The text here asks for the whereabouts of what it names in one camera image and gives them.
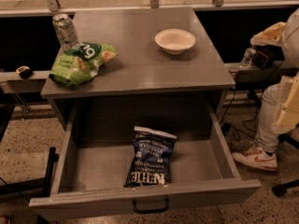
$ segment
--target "ceramic bowl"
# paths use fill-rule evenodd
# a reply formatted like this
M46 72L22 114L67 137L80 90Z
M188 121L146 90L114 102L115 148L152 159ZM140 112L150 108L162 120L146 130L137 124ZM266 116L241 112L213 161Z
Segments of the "ceramic bowl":
M157 34L155 41L165 52L179 55L194 46L195 37L184 30L167 29Z

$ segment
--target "chip bag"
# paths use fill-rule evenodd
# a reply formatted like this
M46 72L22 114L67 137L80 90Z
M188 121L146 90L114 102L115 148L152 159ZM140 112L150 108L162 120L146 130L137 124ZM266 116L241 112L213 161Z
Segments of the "chip bag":
M50 79L66 87L77 86L97 76L99 67L117 55L118 52L107 44L76 44L56 59Z
M135 126L135 156L124 186L169 183L169 162L176 140L173 134Z

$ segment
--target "speckled floor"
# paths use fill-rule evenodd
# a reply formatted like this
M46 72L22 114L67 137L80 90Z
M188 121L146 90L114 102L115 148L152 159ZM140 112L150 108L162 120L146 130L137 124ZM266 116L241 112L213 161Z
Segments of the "speckled floor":
M17 107L0 145L0 176L8 183L43 177L49 147L57 147L60 152L64 130L47 105L33 105L26 120L21 120ZM237 129L253 136L243 122L254 119L253 105L233 105L229 108L225 121ZM246 126L256 129L257 120L246 122ZM231 150L249 147L250 137L232 128L226 136ZM198 223L198 224L285 224L299 223L299 188L290 189L283 197L276 197L271 188L276 184L299 177L299 150L288 144L278 147L279 171L269 174L237 165L242 179L259 179L262 187L243 203L208 206L192 209L167 211L162 214L124 215L64 220L59 224L128 224L128 223ZM40 190L25 191L30 195ZM11 224L35 224L37 215L29 209L28 202L19 194L0 197L0 216L11 218Z

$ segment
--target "white sneaker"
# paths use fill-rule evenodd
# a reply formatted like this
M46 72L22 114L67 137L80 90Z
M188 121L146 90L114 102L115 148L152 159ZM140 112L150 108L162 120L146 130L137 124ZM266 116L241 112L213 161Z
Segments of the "white sneaker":
M267 155L262 147L253 146L250 149L237 153L232 153L235 161L241 162L249 167L263 169L267 171L277 171L278 161L274 153L272 156Z

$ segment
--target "kettle chips bag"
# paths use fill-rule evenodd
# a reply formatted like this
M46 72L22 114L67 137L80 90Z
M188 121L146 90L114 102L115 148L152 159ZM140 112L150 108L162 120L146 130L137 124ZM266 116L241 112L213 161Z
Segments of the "kettle chips bag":
M169 183L169 162L176 140L173 134L135 126L135 156L124 186Z

